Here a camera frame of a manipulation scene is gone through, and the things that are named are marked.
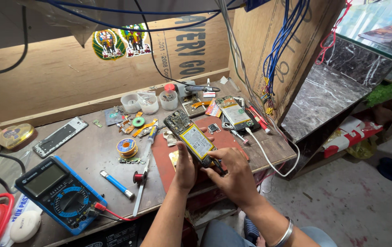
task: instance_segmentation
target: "blue wire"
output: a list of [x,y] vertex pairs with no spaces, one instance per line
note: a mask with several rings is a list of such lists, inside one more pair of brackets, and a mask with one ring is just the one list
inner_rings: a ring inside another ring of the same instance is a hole
[[[229,6],[230,4],[232,4],[234,1],[235,1],[235,0],[232,0],[231,2],[229,2],[229,3],[227,4],[227,6]],[[142,31],[142,32],[159,32],[159,31],[167,31],[167,30],[175,30],[175,29],[181,29],[181,28],[188,28],[188,27],[192,27],[192,26],[195,26],[195,25],[199,25],[199,24],[201,24],[201,23],[204,23],[204,22],[206,22],[206,21],[209,21],[209,20],[213,19],[214,17],[216,17],[218,14],[220,14],[220,12],[217,12],[216,14],[214,14],[213,16],[210,16],[209,18],[207,18],[207,19],[205,19],[205,20],[202,20],[202,21],[199,21],[199,22],[196,22],[196,23],[193,23],[193,24],[189,24],[189,25],[183,25],[183,26],[177,26],[177,27],[169,27],[169,28],[161,28],[161,29],[149,29],[149,30],[145,30],[145,29],[130,29],[130,28],[120,27],[120,26],[117,26],[117,25],[108,24],[108,23],[105,23],[105,22],[102,22],[102,21],[95,20],[95,19],[93,19],[93,18],[91,18],[91,17],[88,17],[88,16],[86,16],[86,15],[79,14],[79,13],[77,13],[77,12],[75,12],[75,11],[72,11],[72,10],[70,10],[70,9],[67,9],[67,8],[65,8],[65,7],[62,7],[60,4],[55,3],[53,0],[47,0],[47,2],[48,2],[49,4],[51,4],[51,5],[53,5],[53,6],[56,7],[56,8],[59,8],[59,9],[61,9],[61,10],[63,10],[63,11],[68,12],[69,14],[73,14],[73,15],[78,16],[78,17],[80,17],[80,18],[83,18],[83,19],[85,19],[85,20],[88,20],[88,21],[91,21],[91,22],[94,22],[94,23],[97,23],[97,24],[100,24],[100,25],[103,25],[103,26],[107,26],[107,27],[110,27],[110,28],[115,28],[115,29],[120,29],[120,30],[125,30],[125,31],[133,31],[133,32],[141,32],[141,31]]]
[[[268,85],[267,85],[267,89],[266,89],[266,94],[261,97],[262,99],[263,98],[268,99],[273,94],[273,86],[274,86],[273,81],[274,81],[274,76],[275,76],[274,71],[276,68],[276,64],[277,64],[278,60],[280,59],[281,54],[283,53],[284,49],[287,47],[287,44],[292,39],[292,37],[294,36],[298,27],[302,23],[305,15],[309,9],[309,3],[310,3],[310,0],[307,0],[307,4],[305,4],[304,0],[300,0],[297,3],[297,5],[295,6],[295,9],[293,9],[291,16],[287,17],[289,14],[289,0],[286,0],[285,15],[283,18],[283,26],[281,27],[279,33],[276,36],[276,40],[274,41],[274,44],[272,45],[271,53],[266,57],[266,59],[263,63],[263,74],[265,75],[266,78],[268,78]],[[287,42],[285,42],[287,37],[289,36],[288,34],[294,28],[295,23],[298,21],[298,18],[301,15],[301,13],[303,12],[303,9],[305,6],[306,6],[306,10],[304,11],[301,20],[299,21],[298,25],[296,26],[295,30],[292,32],[292,35],[289,37]],[[268,60],[269,60],[269,63],[267,65],[267,69],[265,71],[265,63]]]
[[[36,0],[38,2],[48,3],[47,0]],[[202,14],[202,13],[210,13],[210,12],[220,12],[220,9],[214,10],[202,10],[202,11],[184,11],[184,12],[152,12],[152,11],[131,11],[131,10],[119,10],[119,9],[110,9],[110,8],[101,8],[96,6],[90,6],[85,4],[77,4],[77,3],[67,3],[63,1],[53,1],[59,5],[71,6],[71,7],[78,7],[78,8],[85,8],[85,9],[93,9],[93,10],[100,10],[100,11],[108,11],[108,12],[117,12],[117,13],[126,13],[126,14]],[[240,6],[228,8],[228,10],[233,10],[240,8]]]

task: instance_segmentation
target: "wooden table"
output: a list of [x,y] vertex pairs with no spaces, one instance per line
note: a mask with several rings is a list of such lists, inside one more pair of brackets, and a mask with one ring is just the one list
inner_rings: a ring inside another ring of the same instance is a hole
[[[221,88],[221,92],[217,93],[218,98],[227,95],[243,97],[242,93],[236,92],[236,90],[231,86],[230,82],[228,82],[226,85],[213,82],[211,85]],[[159,119],[161,123],[162,120],[170,114],[170,111],[165,111],[160,107],[159,111],[154,115],[143,114],[143,117],[145,118],[146,123],[150,123],[154,118]],[[194,118],[193,120],[195,121],[203,117],[206,116],[202,115]],[[108,202],[109,210],[121,216],[130,216],[133,212],[135,200],[130,201],[125,195],[122,194],[121,191],[119,191],[109,181],[102,177],[100,175],[100,171],[107,171],[110,175],[112,175],[125,187],[127,187],[132,193],[135,195],[138,194],[138,186],[133,184],[132,176],[135,171],[142,171],[144,169],[144,165],[120,164],[118,162],[119,154],[116,151],[116,144],[121,139],[132,136],[118,133],[118,127],[116,125],[106,126],[103,112],[98,111],[89,113],[80,116],[80,118],[89,123],[89,126],[74,136],[67,143],[62,145],[55,152],[53,152],[52,155],[58,155],[61,157],[62,160],[72,167],[72,169],[76,171],[77,174],[99,194],[105,194],[105,200]],[[100,124],[103,125],[102,128],[99,128],[92,123],[95,119],[100,121]],[[47,137],[49,134],[66,124],[68,121],[70,121],[70,119],[38,127],[37,130],[39,132],[39,136],[27,148],[31,148],[31,146]],[[292,148],[279,134],[276,134],[274,130],[272,130],[270,134],[265,134],[265,132],[260,129],[259,131],[255,132],[254,135],[260,142],[262,142],[262,146],[264,146],[270,161],[274,165],[296,157],[296,154]],[[156,138],[162,138],[162,131]],[[237,142],[241,144],[243,150],[248,154],[250,158],[249,165],[253,173],[262,172],[270,168],[267,161],[265,160],[265,157],[262,155],[259,146],[251,136],[246,137],[251,143],[251,145],[248,146],[244,146],[237,137],[235,138]],[[142,139],[138,137],[135,138],[139,149],[138,152],[141,153],[141,155],[144,152],[146,139],[147,137],[143,137]],[[42,160],[42,158],[33,152],[28,163],[27,170],[40,163]],[[161,206],[161,203],[166,196],[155,160],[150,161],[147,178],[148,181],[144,187],[138,215],[147,214],[148,212],[157,210]],[[208,181],[203,185],[199,185],[197,188],[193,188],[188,197],[191,198],[213,189],[216,189],[216,186],[211,181]],[[61,225],[56,223],[50,216],[43,214],[42,225],[34,237],[24,243],[14,244],[14,246],[59,246],[83,236],[112,227],[116,224],[118,224],[118,222],[106,219],[104,217],[98,217],[89,225],[85,231],[83,231],[83,233],[78,236],[73,236]]]

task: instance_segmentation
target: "blue screwdriver handle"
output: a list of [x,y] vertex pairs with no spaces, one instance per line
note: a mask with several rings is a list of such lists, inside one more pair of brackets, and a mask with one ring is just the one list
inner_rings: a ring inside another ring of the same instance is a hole
[[124,187],[120,182],[118,182],[115,178],[109,175],[106,171],[101,171],[100,174],[105,177],[111,184],[117,187],[121,192],[123,192],[129,199],[133,199],[135,194],[130,192],[126,187]]

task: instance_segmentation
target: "floor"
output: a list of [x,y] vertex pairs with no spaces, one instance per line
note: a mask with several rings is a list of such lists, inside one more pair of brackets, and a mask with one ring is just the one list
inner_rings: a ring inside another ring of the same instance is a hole
[[[375,169],[384,156],[392,157],[392,140],[356,164],[341,158],[291,182],[274,177],[272,191],[261,194],[298,227],[318,227],[339,247],[392,246],[392,182]],[[270,189],[268,178],[262,191]],[[244,216],[222,221],[243,236]],[[197,232],[200,240],[204,229]]]

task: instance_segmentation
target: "silver bangle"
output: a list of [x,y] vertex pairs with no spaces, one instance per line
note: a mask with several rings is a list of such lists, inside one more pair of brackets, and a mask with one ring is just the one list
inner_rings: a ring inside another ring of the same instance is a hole
[[283,246],[283,244],[285,244],[286,241],[291,236],[292,230],[294,229],[294,223],[292,222],[291,218],[289,218],[288,216],[285,216],[285,217],[289,221],[289,226],[287,227],[287,231],[284,233],[283,237],[280,239],[280,241],[276,245],[274,245],[274,247]]

